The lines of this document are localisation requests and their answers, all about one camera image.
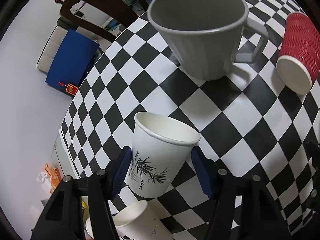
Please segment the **white bamboo print paper cup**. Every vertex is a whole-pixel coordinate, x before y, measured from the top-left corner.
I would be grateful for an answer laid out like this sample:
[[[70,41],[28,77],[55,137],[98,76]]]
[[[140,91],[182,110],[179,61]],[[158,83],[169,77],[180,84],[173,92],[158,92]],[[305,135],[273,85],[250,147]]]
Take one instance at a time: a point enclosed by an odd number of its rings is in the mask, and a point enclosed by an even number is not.
[[[200,134],[189,125],[150,112],[134,116],[132,161],[127,184],[143,198],[165,193],[178,174]]]

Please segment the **white paper cup on table edge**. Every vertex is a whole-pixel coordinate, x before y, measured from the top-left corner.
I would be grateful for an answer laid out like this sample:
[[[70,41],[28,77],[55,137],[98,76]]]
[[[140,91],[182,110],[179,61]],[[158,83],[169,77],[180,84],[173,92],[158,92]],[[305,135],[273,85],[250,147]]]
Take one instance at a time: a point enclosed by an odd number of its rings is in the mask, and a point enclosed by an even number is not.
[[[130,239],[174,239],[146,200],[134,202],[113,218],[115,227]]]

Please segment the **red ripple paper cup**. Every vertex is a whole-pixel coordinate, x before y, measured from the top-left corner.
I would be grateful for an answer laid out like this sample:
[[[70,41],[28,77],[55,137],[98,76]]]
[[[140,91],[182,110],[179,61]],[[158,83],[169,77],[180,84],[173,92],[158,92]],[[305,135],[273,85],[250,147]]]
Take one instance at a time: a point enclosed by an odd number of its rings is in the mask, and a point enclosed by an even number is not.
[[[319,75],[319,32],[302,12],[292,12],[276,62],[276,70],[287,87],[305,95]]]

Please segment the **orange white packet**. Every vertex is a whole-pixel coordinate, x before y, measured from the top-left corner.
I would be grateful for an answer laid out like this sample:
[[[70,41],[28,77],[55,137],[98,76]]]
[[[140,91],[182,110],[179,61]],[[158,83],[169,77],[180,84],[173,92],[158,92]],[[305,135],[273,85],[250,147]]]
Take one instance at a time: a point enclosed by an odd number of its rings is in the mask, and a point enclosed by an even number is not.
[[[36,181],[41,185],[44,191],[52,194],[61,181],[60,172],[57,167],[45,164],[38,174]]]

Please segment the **black white checkered tablecloth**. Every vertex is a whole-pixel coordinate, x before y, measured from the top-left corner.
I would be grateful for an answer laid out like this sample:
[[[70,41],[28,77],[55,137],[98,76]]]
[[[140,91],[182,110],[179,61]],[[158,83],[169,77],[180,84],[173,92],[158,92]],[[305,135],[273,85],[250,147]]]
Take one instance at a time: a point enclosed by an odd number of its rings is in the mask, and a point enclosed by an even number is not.
[[[253,64],[203,82],[175,61],[146,15],[102,54],[71,102],[60,128],[63,146],[80,177],[90,176],[132,144],[134,116],[148,111],[180,120],[201,135],[200,148],[237,177],[257,175],[296,239],[319,239],[308,209],[315,169],[308,142],[319,143],[319,82],[298,96],[275,68],[294,0],[245,0],[250,18],[269,40]]]

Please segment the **red label bottle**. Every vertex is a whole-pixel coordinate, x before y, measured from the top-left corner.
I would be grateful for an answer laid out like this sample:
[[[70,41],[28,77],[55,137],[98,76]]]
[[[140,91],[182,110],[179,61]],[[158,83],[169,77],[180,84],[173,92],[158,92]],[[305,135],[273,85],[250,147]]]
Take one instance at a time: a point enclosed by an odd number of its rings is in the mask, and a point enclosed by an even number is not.
[[[63,88],[63,90],[69,95],[75,96],[78,91],[78,87],[71,83],[58,82],[58,85]]]

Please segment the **blue flat board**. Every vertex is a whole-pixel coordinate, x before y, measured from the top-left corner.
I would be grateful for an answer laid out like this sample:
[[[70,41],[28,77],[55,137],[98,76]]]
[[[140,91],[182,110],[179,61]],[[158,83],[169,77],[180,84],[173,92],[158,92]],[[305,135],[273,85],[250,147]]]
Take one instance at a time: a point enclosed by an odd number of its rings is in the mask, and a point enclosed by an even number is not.
[[[70,29],[60,44],[46,77],[46,83],[60,91],[59,85],[72,84],[78,87],[88,69],[93,66],[93,59],[100,45]]]

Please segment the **white cushioned bench pad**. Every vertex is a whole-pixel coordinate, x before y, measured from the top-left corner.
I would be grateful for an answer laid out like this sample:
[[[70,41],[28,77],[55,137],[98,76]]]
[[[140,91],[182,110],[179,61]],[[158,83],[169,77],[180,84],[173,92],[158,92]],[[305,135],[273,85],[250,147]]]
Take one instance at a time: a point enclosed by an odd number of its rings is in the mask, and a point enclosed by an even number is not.
[[[49,72],[54,57],[66,34],[66,29],[58,25],[54,28],[37,62],[36,67],[39,71],[46,74]]]

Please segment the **grey ribbed plastic mug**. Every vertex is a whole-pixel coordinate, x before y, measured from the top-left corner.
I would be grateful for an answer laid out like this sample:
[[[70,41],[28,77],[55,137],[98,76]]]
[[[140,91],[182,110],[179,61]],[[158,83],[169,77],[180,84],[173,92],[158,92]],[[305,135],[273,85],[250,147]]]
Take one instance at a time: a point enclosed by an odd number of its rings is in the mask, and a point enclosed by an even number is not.
[[[249,18],[245,0],[152,0],[147,15],[182,68],[211,81],[235,63],[254,63],[268,42],[267,29]]]

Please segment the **dark wooden chair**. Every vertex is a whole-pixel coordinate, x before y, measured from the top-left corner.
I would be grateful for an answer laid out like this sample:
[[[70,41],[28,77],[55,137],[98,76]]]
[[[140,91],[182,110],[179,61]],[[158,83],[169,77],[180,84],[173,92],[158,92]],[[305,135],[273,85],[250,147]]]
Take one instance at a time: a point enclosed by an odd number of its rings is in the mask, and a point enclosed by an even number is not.
[[[62,19],[70,22],[78,27],[82,27],[95,35],[98,35],[109,42],[114,42],[116,36],[106,31],[104,28],[84,20],[71,13],[71,8],[84,1],[87,4],[101,10],[111,18],[114,18],[124,27],[129,27],[138,18],[138,15],[122,0],[65,0],[61,9],[60,16]]]

